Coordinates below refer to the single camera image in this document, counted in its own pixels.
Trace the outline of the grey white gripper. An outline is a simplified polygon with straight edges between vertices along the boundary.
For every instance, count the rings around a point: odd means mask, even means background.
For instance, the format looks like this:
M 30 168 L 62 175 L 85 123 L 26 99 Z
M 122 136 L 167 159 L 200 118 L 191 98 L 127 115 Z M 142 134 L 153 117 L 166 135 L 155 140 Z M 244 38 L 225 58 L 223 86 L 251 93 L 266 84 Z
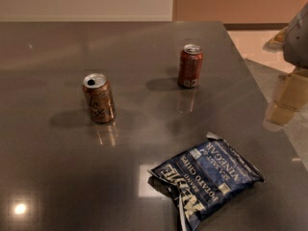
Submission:
M 308 3 L 268 41 L 268 47 L 283 46 L 284 60 L 298 66 L 281 75 L 266 111 L 266 121 L 277 126 L 289 123 L 308 104 Z

